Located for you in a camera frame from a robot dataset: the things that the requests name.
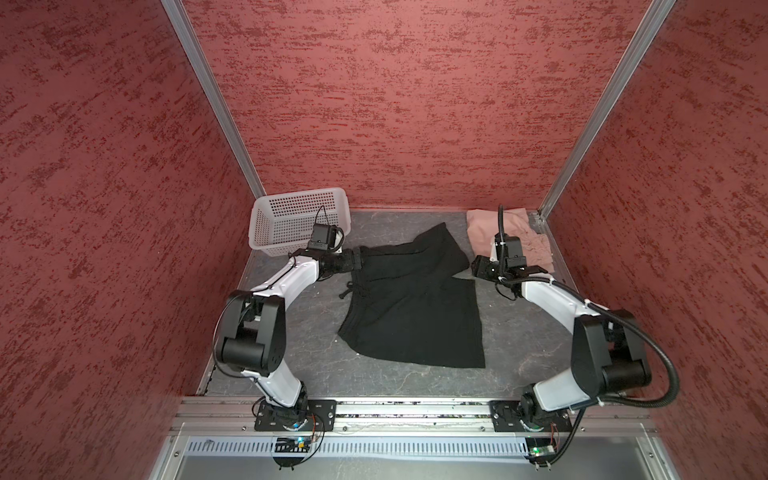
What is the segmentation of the pink shorts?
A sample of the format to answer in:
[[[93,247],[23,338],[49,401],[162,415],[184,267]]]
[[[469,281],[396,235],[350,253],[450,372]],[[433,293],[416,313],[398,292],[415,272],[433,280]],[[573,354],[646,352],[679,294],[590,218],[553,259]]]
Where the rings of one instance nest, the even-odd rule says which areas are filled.
[[[467,234],[475,256],[492,255],[494,236],[499,231],[498,212],[469,210],[466,212]],[[528,265],[538,265],[548,272],[554,271],[552,252],[548,238],[536,233],[530,226],[528,212],[524,208],[505,210],[503,228],[507,235],[518,237]]]

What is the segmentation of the black shorts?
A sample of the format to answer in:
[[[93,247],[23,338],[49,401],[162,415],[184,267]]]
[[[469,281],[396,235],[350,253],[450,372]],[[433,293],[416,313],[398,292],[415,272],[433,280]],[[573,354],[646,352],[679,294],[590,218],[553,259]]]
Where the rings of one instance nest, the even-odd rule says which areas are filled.
[[[350,297],[339,337],[375,359],[460,369],[486,366],[475,283],[446,224],[399,245],[351,252]]]

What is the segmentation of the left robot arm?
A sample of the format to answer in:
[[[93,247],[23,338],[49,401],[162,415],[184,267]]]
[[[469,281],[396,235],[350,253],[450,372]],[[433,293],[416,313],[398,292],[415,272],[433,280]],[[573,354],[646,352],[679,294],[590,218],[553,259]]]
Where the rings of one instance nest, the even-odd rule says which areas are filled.
[[[344,230],[313,225],[308,244],[268,280],[232,292],[217,320],[212,356],[218,370],[254,383],[262,392],[260,410],[279,429],[299,431],[312,419],[306,387],[285,361],[287,310],[309,286],[362,266],[360,253],[343,248]]]

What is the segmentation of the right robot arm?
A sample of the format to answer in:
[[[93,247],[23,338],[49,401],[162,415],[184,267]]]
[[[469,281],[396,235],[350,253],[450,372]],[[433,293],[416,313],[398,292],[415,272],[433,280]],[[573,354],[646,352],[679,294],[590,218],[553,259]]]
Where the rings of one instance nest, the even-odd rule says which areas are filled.
[[[491,254],[478,255],[471,265],[481,280],[507,289],[549,314],[572,335],[570,366],[524,390],[516,417],[525,429],[540,431],[570,407],[597,403],[648,385],[652,380],[645,342],[597,306],[555,284],[539,266],[529,266],[519,238],[498,233]]]

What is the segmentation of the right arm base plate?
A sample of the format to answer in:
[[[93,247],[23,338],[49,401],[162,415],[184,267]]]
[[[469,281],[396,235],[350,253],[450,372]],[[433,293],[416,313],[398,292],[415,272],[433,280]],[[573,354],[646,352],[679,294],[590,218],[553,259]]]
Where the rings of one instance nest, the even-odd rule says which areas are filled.
[[[488,402],[495,432],[546,433],[570,432],[572,424],[567,410],[546,411],[534,400],[492,400]]]

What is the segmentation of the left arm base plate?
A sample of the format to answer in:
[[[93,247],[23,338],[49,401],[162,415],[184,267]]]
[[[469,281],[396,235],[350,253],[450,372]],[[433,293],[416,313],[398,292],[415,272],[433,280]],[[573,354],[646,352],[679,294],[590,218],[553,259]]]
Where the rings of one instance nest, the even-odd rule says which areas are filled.
[[[335,400],[299,400],[293,407],[272,405],[264,400],[252,405],[254,430],[259,432],[329,432],[334,428]]]

